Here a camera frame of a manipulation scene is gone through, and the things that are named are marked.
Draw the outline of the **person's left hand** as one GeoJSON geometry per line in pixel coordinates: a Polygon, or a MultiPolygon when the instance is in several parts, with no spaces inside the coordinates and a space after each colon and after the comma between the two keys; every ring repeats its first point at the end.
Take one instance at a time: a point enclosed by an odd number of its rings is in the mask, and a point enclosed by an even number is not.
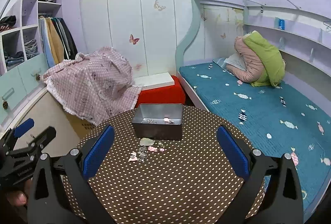
{"type": "Polygon", "coordinates": [[[15,207],[21,207],[28,204],[32,180],[28,179],[24,183],[24,187],[12,193],[6,194],[8,202],[15,207]]]}

